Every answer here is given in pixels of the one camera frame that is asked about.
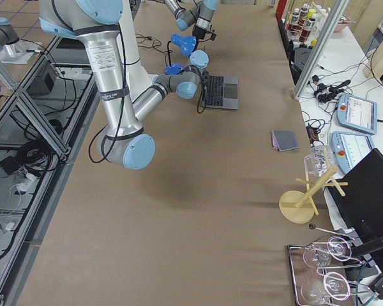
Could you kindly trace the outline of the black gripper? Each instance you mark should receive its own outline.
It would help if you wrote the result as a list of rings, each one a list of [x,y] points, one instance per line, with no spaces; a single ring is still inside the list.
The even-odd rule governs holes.
[[[197,41],[203,41],[205,40],[205,37],[207,34],[210,34],[211,32],[207,29],[201,28],[197,25],[195,25],[192,29],[192,35],[196,37]]]

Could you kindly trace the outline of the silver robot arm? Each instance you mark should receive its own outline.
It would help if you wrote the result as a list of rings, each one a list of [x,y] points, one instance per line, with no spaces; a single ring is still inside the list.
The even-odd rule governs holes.
[[[168,94],[191,99],[202,87],[202,73],[186,66],[176,75],[139,76],[139,50],[128,1],[40,1],[41,28],[84,44],[108,125],[97,148],[102,161],[141,170],[154,157],[155,142],[142,121]]]
[[[177,27],[180,31],[185,31],[190,27],[192,35],[197,41],[205,41],[207,34],[210,35],[209,40],[215,40],[215,31],[211,29],[211,20],[218,7],[217,1],[204,0],[195,3],[195,7],[190,10],[183,8],[179,1],[163,1],[163,4],[172,12]]]

